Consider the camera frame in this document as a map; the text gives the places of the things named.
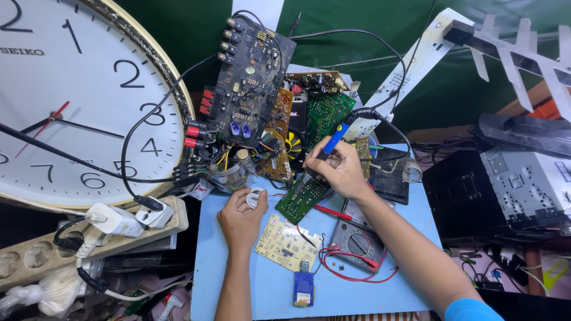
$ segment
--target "red second hand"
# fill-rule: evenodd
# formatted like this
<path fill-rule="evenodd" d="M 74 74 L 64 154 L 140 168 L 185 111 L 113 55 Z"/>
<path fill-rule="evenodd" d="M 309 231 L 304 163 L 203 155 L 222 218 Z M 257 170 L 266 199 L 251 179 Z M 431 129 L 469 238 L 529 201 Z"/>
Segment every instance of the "red second hand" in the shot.
<path fill-rule="evenodd" d="M 51 118 L 51 119 L 55 119 L 59 114 L 62 113 L 62 111 L 63 111 L 63 110 L 67 107 L 67 105 L 69 105 L 69 104 L 70 104 L 70 102 L 67 101 L 67 102 L 66 102 L 65 104 L 63 104 L 63 106 L 62 106 L 60 109 L 58 109 L 58 111 L 56 111 L 55 114 L 54 114 L 53 116 L 51 116 L 50 118 Z M 47 121 L 46 124 L 43 125 L 42 128 L 40 128 L 40 130 L 38 130 L 38 132 L 37 132 L 37 133 L 34 135 L 34 137 L 32 137 L 32 138 L 36 138 L 36 137 L 39 135 L 39 133 L 41 133 L 42 130 L 44 130 L 44 129 L 47 127 L 47 125 L 49 125 L 50 123 L 51 123 L 51 121 Z M 28 145 L 29 145 L 29 144 L 26 144 L 24 147 L 22 147 L 22 149 L 16 154 L 16 156 L 15 156 L 14 158 L 18 157 L 18 155 L 19 155 L 21 152 L 23 152 L 26 147 L 28 147 Z"/>

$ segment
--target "blue capacitor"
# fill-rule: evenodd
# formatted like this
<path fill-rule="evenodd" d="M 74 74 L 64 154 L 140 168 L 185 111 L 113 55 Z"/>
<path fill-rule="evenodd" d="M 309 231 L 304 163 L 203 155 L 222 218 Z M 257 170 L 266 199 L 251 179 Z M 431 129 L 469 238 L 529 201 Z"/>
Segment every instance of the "blue capacitor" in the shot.
<path fill-rule="evenodd" d="M 240 129 L 242 130 L 242 134 L 244 135 L 244 138 L 252 137 L 252 132 L 250 131 L 250 127 L 248 126 L 248 124 L 241 123 Z"/>
<path fill-rule="evenodd" d="M 234 136 L 238 136 L 240 135 L 240 126 L 238 126 L 238 122 L 230 122 L 228 124 L 228 127 L 230 127 L 230 133 Z"/>

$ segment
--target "blue sleeve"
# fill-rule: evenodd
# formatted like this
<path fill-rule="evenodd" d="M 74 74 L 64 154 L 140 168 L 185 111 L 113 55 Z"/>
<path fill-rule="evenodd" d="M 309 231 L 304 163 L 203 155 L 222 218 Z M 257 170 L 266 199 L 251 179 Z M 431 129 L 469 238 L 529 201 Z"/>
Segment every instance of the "blue sleeve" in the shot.
<path fill-rule="evenodd" d="M 504 321 L 499 314 L 482 301 L 458 299 L 444 312 L 445 321 Z"/>

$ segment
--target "blue soldering iron handle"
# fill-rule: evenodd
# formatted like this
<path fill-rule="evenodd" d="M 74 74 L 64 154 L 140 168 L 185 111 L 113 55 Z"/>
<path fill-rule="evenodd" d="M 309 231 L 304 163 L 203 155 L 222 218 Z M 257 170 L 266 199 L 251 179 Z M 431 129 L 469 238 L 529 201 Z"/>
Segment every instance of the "blue soldering iron handle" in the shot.
<path fill-rule="evenodd" d="M 322 161 L 326 160 L 329 157 L 329 154 L 331 154 L 331 152 L 335 148 L 335 146 L 337 146 L 337 143 L 339 143 L 341 138 L 343 138 L 343 135 L 345 135 L 350 126 L 351 125 L 348 125 L 346 123 L 341 123 L 341 125 L 337 127 L 337 131 L 333 134 L 333 136 L 331 136 L 331 139 L 329 140 L 329 142 L 327 142 L 327 145 L 323 147 L 323 149 L 316 157 L 316 159 L 321 159 Z M 307 174 L 309 174 L 310 176 L 315 176 L 318 173 L 308 167 Z"/>

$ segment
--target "cooling fan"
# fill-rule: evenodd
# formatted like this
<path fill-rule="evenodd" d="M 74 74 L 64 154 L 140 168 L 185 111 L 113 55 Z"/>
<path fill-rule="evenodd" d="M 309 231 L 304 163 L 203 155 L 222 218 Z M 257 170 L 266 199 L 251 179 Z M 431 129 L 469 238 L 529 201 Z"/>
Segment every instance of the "cooling fan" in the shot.
<path fill-rule="evenodd" d="M 288 129 L 285 140 L 285 150 L 289 158 L 289 165 L 293 170 L 300 170 L 305 158 L 305 138 L 297 130 Z"/>

